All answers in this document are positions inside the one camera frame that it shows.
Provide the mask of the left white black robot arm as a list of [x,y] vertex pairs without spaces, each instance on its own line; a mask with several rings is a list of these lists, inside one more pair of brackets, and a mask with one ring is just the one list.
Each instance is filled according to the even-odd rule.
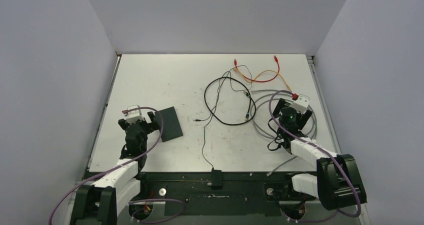
[[125,144],[116,165],[90,178],[91,184],[82,182],[77,187],[70,217],[71,225],[115,225],[123,208],[135,198],[144,200],[149,186],[137,179],[151,151],[147,147],[148,135],[164,131],[164,118],[153,108],[147,113],[150,121],[142,115],[137,105],[123,110],[124,117],[118,125],[125,133]]

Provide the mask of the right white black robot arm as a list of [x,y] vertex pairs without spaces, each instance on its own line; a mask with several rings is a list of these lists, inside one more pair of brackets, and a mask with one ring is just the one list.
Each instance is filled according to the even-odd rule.
[[272,111],[271,120],[278,124],[277,147],[301,158],[316,170],[315,175],[291,175],[282,186],[283,194],[289,199],[310,195],[319,199],[329,211],[366,203],[367,194],[355,158],[329,151],[302,132],[313,115],[308,105],[301,97],[292,103],[281,98]]

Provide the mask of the dark grey network switch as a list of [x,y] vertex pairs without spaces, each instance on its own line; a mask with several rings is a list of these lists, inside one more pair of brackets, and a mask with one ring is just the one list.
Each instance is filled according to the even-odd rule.
[[184,135],[174,106],[155,112],[156,116],[158,114],[163,118],[164,129],[161,135],[161,141],[163,143]]

